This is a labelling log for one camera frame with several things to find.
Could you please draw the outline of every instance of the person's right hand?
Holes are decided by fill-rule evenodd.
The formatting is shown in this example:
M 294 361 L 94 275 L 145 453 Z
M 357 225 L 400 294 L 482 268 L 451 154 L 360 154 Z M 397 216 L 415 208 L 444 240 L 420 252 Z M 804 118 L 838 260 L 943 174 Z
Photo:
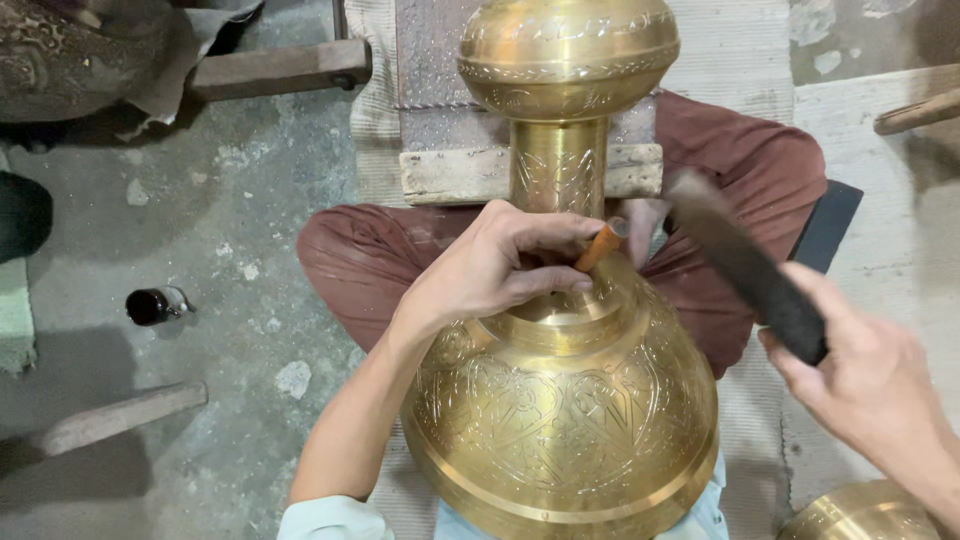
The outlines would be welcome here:
M 917 338 L 857 311 L 821 274 L 796 263 L 782 269 L 827 322 L 829 354 L 818 368 L 788 353 L 769 331 L 760 331 L 770 361 L 797 400 L 887 475 L 904 465 L 905 454 L 929 447 L 955 453 L 957 439 Z

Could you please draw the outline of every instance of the brass vessel bulb top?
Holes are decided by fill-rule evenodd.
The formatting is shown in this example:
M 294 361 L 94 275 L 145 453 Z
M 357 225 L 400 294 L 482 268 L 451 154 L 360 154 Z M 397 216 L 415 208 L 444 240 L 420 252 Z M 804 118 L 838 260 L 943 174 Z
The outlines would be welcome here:
M 488 110 L 580 120 L 631 108 L 679 54 L 662 0 L 494 0 L 468 22 L 457 62 Z

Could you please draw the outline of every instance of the brass bowl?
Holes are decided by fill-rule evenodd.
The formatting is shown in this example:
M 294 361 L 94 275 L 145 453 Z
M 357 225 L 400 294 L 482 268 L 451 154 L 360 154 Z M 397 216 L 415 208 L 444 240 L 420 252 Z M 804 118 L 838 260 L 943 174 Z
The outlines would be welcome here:
M 777 540 L 939 540 L 926 510 L 891 480 L 845 485 L 790 520 Z

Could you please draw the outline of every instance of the concrete floor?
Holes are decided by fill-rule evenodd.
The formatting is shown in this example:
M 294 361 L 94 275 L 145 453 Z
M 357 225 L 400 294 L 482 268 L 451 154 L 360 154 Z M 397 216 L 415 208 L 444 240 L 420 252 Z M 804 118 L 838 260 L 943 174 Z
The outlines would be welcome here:
M 328 0 L 274 0 L 240 49 L 331 39 Z M 210 403 L 2 478 L 0 538 L 276 537 L 302 443 L 362 357 L 294 248 L 312 212 L 355 199 L 356 93 L 211 104 L 133 146 L 10 151 L 56 218 L 29 262 L 39 361 L 0 378 L 0 435 L 182 380 Z M 196 316 L 127 320 L 128 293 L 167 283 Z M 277 383 L 291 363 L 302 396 Z

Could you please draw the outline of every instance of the engraved brass vessel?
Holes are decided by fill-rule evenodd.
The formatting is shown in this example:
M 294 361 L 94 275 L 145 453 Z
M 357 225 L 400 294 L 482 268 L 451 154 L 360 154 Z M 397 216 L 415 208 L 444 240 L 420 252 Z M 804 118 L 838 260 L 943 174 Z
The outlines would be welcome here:
M 845 485 L 804 508 L 777 540 L 939 540 L 926 510 L 891 480 Z
M 661 0 L 497 0 L 459 69 L 511 120 L 511 202 L 603 217 L 609 116 L 660 81 L 680 43 Z M 717 394 L 677 312 L 627 259 L 589 293 L 544 295 L 442 332 L 402 412 L 444 500 L 499 538 L 645 539 L 703 492 Z

